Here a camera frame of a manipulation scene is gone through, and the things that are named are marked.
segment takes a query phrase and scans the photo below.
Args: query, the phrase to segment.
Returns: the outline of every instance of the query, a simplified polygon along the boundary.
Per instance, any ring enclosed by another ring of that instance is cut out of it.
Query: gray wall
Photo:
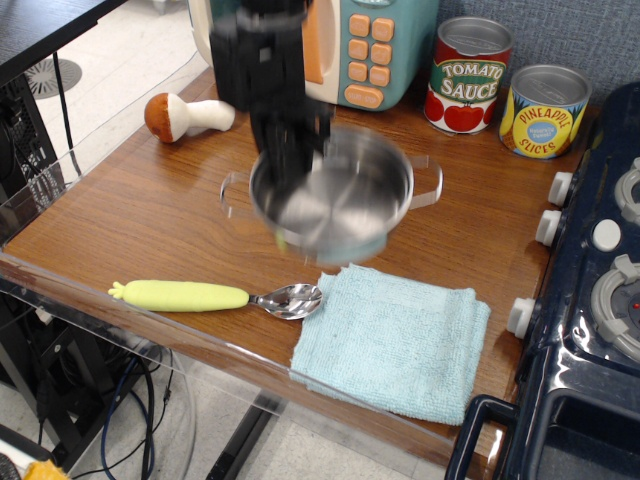
[[[464,15],[514,31],[504,85],[525,65],[579,68],[593,83],[590,103],[601,105],[617,87],[640,81],[640,0],[440,0],[438,24]]]

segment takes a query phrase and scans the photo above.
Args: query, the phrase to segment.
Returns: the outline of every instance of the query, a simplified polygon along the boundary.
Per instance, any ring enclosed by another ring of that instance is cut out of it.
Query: tile floor
[[[88,145],[93,152],[92,160],[82,165],[85,171],[93,159],[102,158],[143,125],[144,106],[152,95],[177,93],[208,68],[196,51],[186,3],[167,1],[162,7],[161,14],[150,0],[129,0],[59,52],[60,59],[76,62],[82,68],[82,78],[66,92],[66,100],[74,143]],[[39,100],[38,107],[56,152],[66,152],[59,97]],[[258,391],[200,363],[186,358],[183,363],[187,375],[174,375],[167,413],[154,435],[153,478],[181,476],[182,461],[188,456],[192,396],[196,441],[185,478],[204,480]],[[156,403],[161,404],[169,369],[160,368],[153,375]],[[135,389],[145,398],[144,382],[138,382]],[[5,387],[0,388],[0,423],[37,438],[33,414],[17,393]],[[140,411],[127,397],[110,424],[108,461],[128,453],[143,433]],[[101,468],[99,444],[98,437],[76,464],[72,476]],[[45,438],[44,445],[50,447],[51,442]],[[140,462],[138,454],[113,469],[113,475],[125,480],[138,478]],[[440,467],[288,404],[277,421],[269,423],[239,478],[435,480],[443,475]],[[83,478],[100,479],[105,475]]]

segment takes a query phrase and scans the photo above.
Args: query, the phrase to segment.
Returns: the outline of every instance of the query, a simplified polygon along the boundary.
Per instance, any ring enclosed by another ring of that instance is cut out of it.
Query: wooden table
[[[373,128],[407,155],[429,154],[443,168],[436,205],[409,211],[387,248],[365,266],[447,288],[473,287],[491,307],[474,395],[513,399],[521,342],[506,331],[516,297],[535,297],[549,251],[534,239],[554,174],[573,171],[596,112],[589,110],[571,153],[552,161],[520,157],[497,134],[500,114],[477,135],[448,136],[422,113],[426,83],[382,113],[338,108],[335,124]],[[205,72],[181,95],[216,98]],[[496,112],[501,112],[501,101]],[[134,309],[106,294],[113,281],[171,279],[234,285],[262,293],[317,282],[322,269],[278,250],[256,219],[227,219],[218,201],[229,172],[249,172],[257,151],[248,121],[175,144],[141,128],[78,185],[6,245],[0,274],[52,301],[102,319],[252,382],[281,397],[406,450],[446,464],[455,427],[401,418],[332,400],[289,379],[300,322],[256,308],[166,314]],[[416,193],[427,176],[416,170]],[[232,198],[249,208],[246,187]],[[495,441],[487,429],[473,476]]]

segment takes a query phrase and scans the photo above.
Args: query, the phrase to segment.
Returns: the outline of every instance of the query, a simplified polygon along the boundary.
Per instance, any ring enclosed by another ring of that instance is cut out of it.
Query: navy blue stove
[[[640,82],[606,100],[575,174],[559,173],[536,239],[539,297],[517,299],[518,396],[472,400],[447,470],[464,478],[482,425],[506,427],[494,478],[640,478]]]

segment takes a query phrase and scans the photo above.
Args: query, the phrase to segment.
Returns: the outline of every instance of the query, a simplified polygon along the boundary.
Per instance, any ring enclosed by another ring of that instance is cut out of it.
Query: blue washcloth
[[[303,321],[291,378],[334,398],[349,401],[310,379],[400,415],[462,423],[491,313],[473,289],[356,265],[323,273],[319,287],[323,306]]]

